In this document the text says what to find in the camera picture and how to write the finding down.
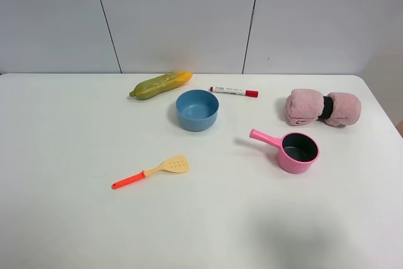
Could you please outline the toy spatula orange handle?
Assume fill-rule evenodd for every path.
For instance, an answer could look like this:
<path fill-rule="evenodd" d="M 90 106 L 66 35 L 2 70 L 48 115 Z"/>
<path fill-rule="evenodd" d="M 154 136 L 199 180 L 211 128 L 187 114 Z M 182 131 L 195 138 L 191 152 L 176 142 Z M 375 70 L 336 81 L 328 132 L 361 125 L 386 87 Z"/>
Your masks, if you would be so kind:
<path fill-rule="evenodd" d="M 111 185 L 112 190 L 119 189 L 121 187 L 127 186 L 129 184 L 135 183 L 137 181 L 148 178 L 156 173 L 165 172 L 165 173 L 174 173 L 181 174 L 186 173 L 190 170 L 190 165 L 185 156 L 175 156 L 170 159 L 165 160 L 163 163 L 158 165 L 156 168 L 143 170 L 140 173 L 130 176 L 128 178 L 122 179 L 120 181 L 114 182 Z"/>

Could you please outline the blue plastic bowl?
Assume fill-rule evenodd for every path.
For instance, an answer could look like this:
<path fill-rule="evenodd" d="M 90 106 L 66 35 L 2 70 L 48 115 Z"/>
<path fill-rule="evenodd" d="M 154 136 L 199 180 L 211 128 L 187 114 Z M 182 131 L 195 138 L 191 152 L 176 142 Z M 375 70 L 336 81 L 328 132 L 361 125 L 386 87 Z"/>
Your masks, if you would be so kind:
<path fill-rule="evenodd" d="M 193 89 L 176 100 L 176 112 L 180 127 L 192 132 L 209 129 L 216 121 L 219 101 L 209 91 Z"/>

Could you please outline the red white marker pen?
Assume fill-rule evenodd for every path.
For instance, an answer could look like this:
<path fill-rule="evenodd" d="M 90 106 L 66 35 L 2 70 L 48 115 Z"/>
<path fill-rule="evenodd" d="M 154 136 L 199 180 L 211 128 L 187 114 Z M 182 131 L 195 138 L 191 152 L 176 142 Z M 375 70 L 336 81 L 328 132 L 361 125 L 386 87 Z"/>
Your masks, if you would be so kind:
<path fill-rule="evenodd" d="M 245 89 L 234 89 L 234 88 L 223 88 L 212 86 L 210 87 L 211 93 L 223 93 L 223 94 L 233 94 L 233 95 L 241 95 L 241 96 L 248 96 L 252 98 L 258 97 L 258 92 L 253 90 L 245 90 Z"/>

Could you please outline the green yellow toy corn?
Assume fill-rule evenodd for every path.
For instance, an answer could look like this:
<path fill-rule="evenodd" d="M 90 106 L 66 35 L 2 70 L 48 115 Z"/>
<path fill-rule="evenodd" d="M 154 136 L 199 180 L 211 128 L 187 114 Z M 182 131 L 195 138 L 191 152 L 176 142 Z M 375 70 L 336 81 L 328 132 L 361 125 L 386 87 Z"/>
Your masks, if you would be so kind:
<path fill-rule="evenodd" d="M 192 77 L 193 73 L 190 71 L 169 72 L 138 83 L 138 85 L 129 92 L 129 97 L 138 100 L 148 100 L 161 93 L 186 84 Z"/>

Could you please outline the pink toy saucepan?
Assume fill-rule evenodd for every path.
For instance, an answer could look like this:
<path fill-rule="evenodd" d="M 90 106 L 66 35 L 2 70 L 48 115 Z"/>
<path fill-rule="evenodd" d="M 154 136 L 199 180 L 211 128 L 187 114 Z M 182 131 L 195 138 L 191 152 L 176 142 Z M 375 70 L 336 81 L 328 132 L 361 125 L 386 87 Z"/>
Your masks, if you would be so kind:
<path fill-rule="evenodd" d="M 318 145 L 305 134 L 292 132 L 276 138 L 252 129 L 249 137 L 277 148 L 276 160 L 280 168 L 291 174 L 306 172 L 319 157 Z"/>

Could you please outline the rolled pink towel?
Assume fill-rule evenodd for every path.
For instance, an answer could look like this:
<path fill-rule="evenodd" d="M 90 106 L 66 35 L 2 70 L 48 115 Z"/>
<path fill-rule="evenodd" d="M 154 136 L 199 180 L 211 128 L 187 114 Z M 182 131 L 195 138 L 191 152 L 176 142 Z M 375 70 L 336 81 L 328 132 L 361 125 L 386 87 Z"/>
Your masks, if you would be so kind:
<path fill-rule="evenodd" d="M 361 115 L 361 101 L 350 93 L 323 95 L 313 89 L 294 89 L 285 102 L 285 116 L 292 125 L 320 120 L 333 127 L 354 125 Z"/>

